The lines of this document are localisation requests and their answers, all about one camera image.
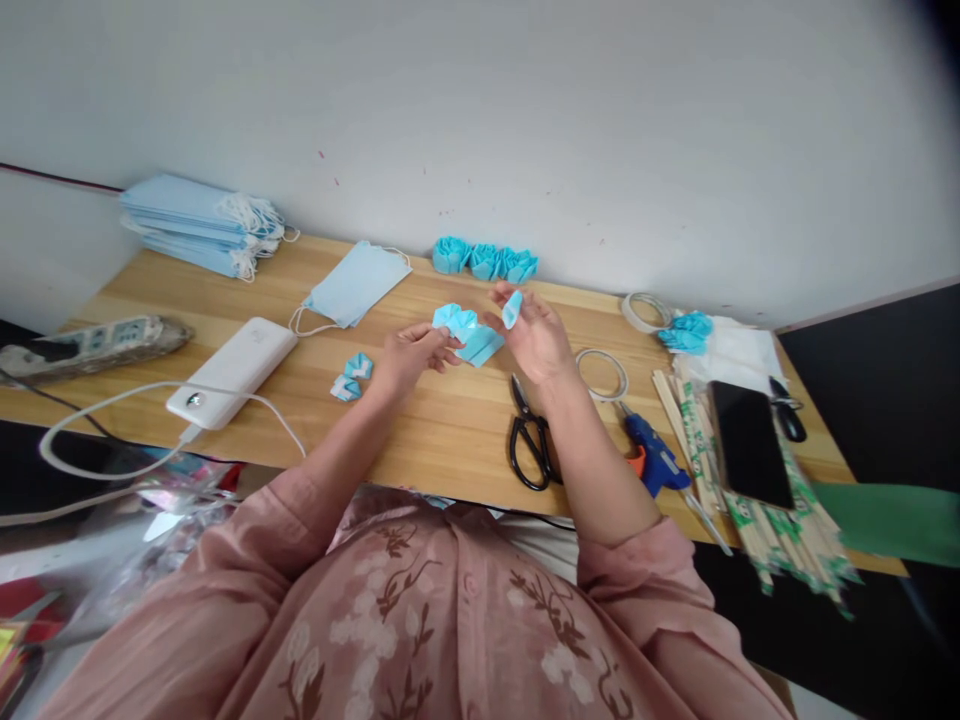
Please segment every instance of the blue folded paper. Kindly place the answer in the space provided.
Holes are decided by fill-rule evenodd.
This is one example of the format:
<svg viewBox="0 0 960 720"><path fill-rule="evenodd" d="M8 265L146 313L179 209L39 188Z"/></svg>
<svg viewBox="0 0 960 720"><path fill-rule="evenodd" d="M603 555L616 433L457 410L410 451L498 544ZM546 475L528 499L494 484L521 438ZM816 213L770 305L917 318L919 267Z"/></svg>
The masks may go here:
<svg viewBox="0 0 960 720"><path fill-rule="evenodd" d="M445 275L462 272L470 259L470 251L470 245L460 238L440 238L433 246L433 267Z"/></svg>
<svg viewBox="0 0 960 720"><path fill-rule="evenodd" d="M512 248L497 249L496 245L470 247L460 238L445 237L433 246L433 267L437 272L455 274L469 264L474 276L481 280L500 277L515 285L522 285L537 274L540 259L529 250L517 252Z"/></svg>
<svg viewBox="0 0 960 720"><path fill-rule="evenodd" d="M496 245L474 245L470 253L470 270L480 280L496 280L500 253Z"/></svg>
<svg viewBox="0 0 960 720"><path fill-rule="evenodd" d="M500 317L503 318L503 325L507 330L512 330L513 326L517 324L517 318L520 317L520 308L522 306L523 293L515 290L513 295L510 296L510 299L507 300L507 304L503 306L503 311L500 313Z"/></svg>
<svg viewBox="0 0 960 720"><path fill-rule="evenodd" d="M675 318L667 330L657 333L663 344L674 353L705 355L707 338L713 332L713 320L699 310Z"/></svg>
<svg viewBox="0 0 960 720"><path fill-rule="evenodd" d="M507 268L506 280L514 285L523 285L527 280L537 274L540 267L540 259L530 254L529 250L515 253L513 264Z"/></svg>
<svg viewBox="0 0 960 720"><path fill-rule="evenodd" d="M447 327L450 334L466 347L455 351L457 357L474 367L482 366L503 347L504 339L491 327L482 325L473 310L463 310L456 303L437 308L434 327Z"/></svg>
<svg viewBox="0 0 960 720"><path fill-rule="evenodd" d="M348 378L363 378L364 380L369 380L372 373L373 360L363 353L357 353L347 360L346 367L343 369L343 374Z"/></svg>
<svg viewBox="0 0 960 720"><path fill-rule="evenodd" d="M360 391L360 383L348 378L346 375L341 375L334 381L333 387L330 388L330 394L337 398L337 400L351 402L360 397L362 393Z"/></svg>

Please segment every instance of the blue glue gun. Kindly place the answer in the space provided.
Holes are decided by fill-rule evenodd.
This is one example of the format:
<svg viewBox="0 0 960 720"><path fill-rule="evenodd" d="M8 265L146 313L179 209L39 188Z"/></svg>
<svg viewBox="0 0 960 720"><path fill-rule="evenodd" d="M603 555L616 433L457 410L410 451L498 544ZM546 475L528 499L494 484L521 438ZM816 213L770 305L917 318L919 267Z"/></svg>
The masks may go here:
<svg viewBox="0 0 960 720"><path fill-rule="evenodd" d="M633 465L650 494L656 497L662 487L671 490L690 487L690 476L677 465L676 456L657 431L627 407L626 403L621 402L620 407L623 410L623 425L627 436L637 446L641 456L628 462Z"/></svg>

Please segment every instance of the wooden desk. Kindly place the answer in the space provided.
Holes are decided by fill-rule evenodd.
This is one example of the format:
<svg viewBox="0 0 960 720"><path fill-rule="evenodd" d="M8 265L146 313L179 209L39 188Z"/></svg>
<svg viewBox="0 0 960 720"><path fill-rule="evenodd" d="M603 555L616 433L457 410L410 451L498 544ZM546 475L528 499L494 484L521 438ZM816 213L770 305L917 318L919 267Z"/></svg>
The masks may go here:
<svg viewBox="0 0 960 720"><path fill-rule="evenodd" d="M253 284L143 250L87 303L70 326L154 313L176 317L190 325L195 331L193 340L171 355L60 383L52 391L86 407L138 385L186 380L250 317L259 315L286 325L293 310L351 247L347 243L303 237L295 244L283 245L276 257L261 261ZM362 351L376 363L387 332L429 320L434 309L446 303L455 302L478 312L496 309L486 295L490 284L468 273L440 275L428 260L421 258L413 259L413 270L358 327L328 330L302 339L260 388L259 392L280 408L308 448L318 443L347 411L347 406L332 397L329 390L352 355ZM659 341L627 324L620 314L617 297L545 282L531 282L530 287L559 311L574 352L601 348L623 363L630 376L626 402L682 458L651 381L653 370L667 369L670 362ZM308 312L301 327L320 324L322 319ZM785 354L780 354L784 370L793 381L791 392L805 405L800 414L809 439L793 446L800 465L815 480L855 482L796 371ZM464 364L450 368L444 376L424 373L415 398L394 428L370 480L530 512L568 515L562 487L553 485L545 492L532 492L510 469L507 438L515 410L508 380L515 370L513 357L503 351L479 369ZM591 384L602 386L614 378L612 371L602 365L587 367L585 363L584 370ZM528 392L532 390L529 383L526 387ZM121 437L170 447L184 422L164 409L169 395L168 388L146 392L102 410L97 417ZM535 396L531 402L537 405ZM631 451L615 409L609 404L600 404L599 409L617 447L625 454ZM64 409L26 392L0 388L0 416L50 426L64 417ZM75 423L71 429L90 432L85 422ZM300 459L276 418L259 403L248 403L226 429L206 435L191 449L279 468ZM679 493L664 490L658 503L688 537L711 542ZM735 544L732 527L720 529ZM851 558L860 568L906 574L903 564L896 559L855 552L851 552Z"/></svg>

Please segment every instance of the black phone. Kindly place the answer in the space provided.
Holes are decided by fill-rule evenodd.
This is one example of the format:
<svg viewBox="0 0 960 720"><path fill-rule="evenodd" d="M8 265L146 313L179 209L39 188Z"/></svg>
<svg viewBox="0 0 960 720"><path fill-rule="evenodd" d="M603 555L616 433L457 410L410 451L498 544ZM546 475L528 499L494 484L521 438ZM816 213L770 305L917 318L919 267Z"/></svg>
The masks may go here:
<svg viewBox="0 0 960 720"><path fill-rule="evenodd" d="M773 408L762 392L714 380L709 385L721 478L731 491L793 510Z"/></svg>

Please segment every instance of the scissors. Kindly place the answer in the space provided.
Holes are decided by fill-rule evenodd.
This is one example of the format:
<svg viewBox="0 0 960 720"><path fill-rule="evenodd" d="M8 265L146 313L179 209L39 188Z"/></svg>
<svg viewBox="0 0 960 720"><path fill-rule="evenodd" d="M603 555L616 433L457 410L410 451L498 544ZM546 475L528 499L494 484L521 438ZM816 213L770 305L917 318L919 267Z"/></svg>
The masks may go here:
<svg viewBox="0 0 960 720"><path fill-rule="evenodd" d="M535 415L530 409L527 395L523 392L523 386L520 384L520 379L516 375L514 375L510 381L510 389L513 392L513 401L517 404L517 410L520 413L519 417L513 419L513 430L510 433L510 465L513 467L513 471L517 474L517 477L520 478L520 482L531 490L538 492L546 490L551 481L563 484L563 480L560 479L560 474L554 470L550 464L550 452L547 449L546 432L550 429L550 426L544 418ZM530 434L530 430L527 429L530 423L533 423L537 427L539 446ZM520 469L520 463L517 462L517 439L521 435L523 435L527 447L530 448L530 452L533 453L533 458L537 461L537 465L540 466L539 483L533 482L524 475L523 470Z"/></svg>

